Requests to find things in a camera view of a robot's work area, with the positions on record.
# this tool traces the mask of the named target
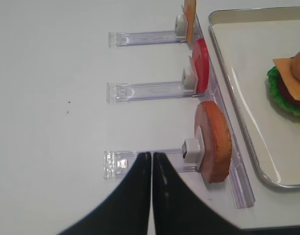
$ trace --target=toy burger patty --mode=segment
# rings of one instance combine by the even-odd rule
[[[300,52],[273,62],[275,67],[267,74],[270,93],[284,110],[300,116]]]

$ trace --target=metal tray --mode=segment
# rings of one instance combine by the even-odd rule
[[[222,10],[209,16],[217,50],[254,167],[279,188],[300,188],[300,117],[268,92],[272,59],[300,51],[300,7]]]

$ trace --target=cheese slice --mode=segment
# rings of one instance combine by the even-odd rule
[[[193,31],[194,31],[196,7],[197,7],[197,0],[185,0],[184,13],[185,13],[185,18],[188,21],[187,42],[189,45],[193,43]]]
[[[300,82],[291,73],[291,60],[291,58],[274,59],[273,62],[276,65],[290,95],[293,99],[300,101]]]

